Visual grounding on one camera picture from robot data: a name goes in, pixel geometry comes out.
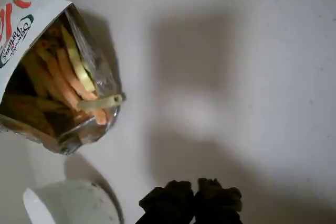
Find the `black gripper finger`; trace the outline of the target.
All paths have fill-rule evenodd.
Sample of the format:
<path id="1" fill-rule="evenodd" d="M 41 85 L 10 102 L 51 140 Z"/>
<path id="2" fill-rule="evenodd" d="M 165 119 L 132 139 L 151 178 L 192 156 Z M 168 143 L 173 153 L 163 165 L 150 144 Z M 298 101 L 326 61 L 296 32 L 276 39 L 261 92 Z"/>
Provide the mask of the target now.
<path id="1" fill-rule="evenodd" d="M 194 217 L 194 193 L 188 181 L 172 180 L 155 187 L 139 201 L 144 210 L 138 223 L 190 223 Z"/>
<path id="2" fill-rule="evenodd" d="M 242 194 L 238 188 L 223 188 L 217 179 L 199 178 L 197 183 L 196 223 L 242 223 Z"/>

